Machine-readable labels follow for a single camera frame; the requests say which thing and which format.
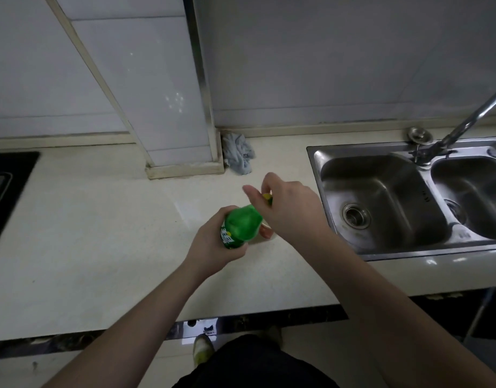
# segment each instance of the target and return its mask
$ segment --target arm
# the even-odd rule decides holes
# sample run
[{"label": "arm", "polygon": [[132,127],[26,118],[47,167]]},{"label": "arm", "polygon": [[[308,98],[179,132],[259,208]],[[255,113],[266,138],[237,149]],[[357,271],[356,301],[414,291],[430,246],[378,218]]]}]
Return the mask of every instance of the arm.
[{"label": "arm", "polygon": [[205,223],[180,267],[44,388],[136,387],[192,293],[209,276],[246,253],[247,245],[226,249],[219,237],[225,215],[234,208],[221,208]]},{"label": "arm", "polygon": [[388,385],[496,387],[487,366],[332,232],[310,188],[268,173],[261,191],[272,191],[272,206],[254,187],[243,189],[335,293]]}]

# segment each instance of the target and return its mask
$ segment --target person's right hand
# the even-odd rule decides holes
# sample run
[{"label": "person's right hand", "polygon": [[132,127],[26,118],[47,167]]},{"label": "person's right hand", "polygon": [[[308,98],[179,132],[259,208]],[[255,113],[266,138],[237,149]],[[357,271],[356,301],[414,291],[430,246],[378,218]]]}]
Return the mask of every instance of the person's right hand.
[{"label": "person's right hand", "polygon": [[[295,241],[310,240],[326,230],[331,232],[320,198],[301,182],[284,182],[275,173],[268,173],[260,192],[251,185],[243,186],[243,191],[275,233],[291,245]],[[270,192],[272,205],[262,196]]]}]

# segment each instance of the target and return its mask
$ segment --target gray cloth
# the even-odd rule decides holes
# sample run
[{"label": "gray cloth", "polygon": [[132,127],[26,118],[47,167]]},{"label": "gray cloth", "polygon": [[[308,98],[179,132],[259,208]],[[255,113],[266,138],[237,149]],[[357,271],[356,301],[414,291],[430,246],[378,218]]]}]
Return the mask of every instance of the gray cloth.
[{"label": "gray cloth", "polygon": [[251,173],[250,159],[254,157],[255,152],[244,135],[228,133],[223,136],[223,160],[233,171],[241,175]]}]

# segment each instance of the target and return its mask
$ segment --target kitchen counter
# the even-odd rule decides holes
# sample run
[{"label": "kitchen counter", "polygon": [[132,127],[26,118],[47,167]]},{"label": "kitchen counter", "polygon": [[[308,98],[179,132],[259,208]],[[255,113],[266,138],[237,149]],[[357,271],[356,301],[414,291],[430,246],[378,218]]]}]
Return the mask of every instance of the kitchen counter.
[{"label": "kitchen counter", "polygon": [[[433,130],[436,138],[449,130]],[[496,136],[496,127],[465,137]],[[184,259],[221,206],[268,171],[317,191],[307,146],[401,141],[402,131],[251,138],[253,172],[149,181],[133,144],[41,149],[0,237],[0,340],[109,327]],[[496,286],[496,251],[370,262],[408,295]],[[338,303],[277,237],[209,278],[179,320]]]}]

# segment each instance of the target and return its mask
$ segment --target chrome faucet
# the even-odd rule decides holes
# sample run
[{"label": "chrome faucet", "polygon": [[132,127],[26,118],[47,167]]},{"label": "chrome faucet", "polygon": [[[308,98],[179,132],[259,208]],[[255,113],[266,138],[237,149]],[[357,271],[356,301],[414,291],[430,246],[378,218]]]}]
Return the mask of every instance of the chrome faucet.
[{"label": "chrome faucet", "polygon": [[451,151],[448,150],[448,148],[456,143],[465,132],[467,132],[480,118],[484,117],[494,106],[496,106],[496,93],[442,140],[427,148],[418,149],[419,147],[417,147],[417,150],[412,152],[413,162],[419,166],[425,166],[436,156],[449,156]]}]

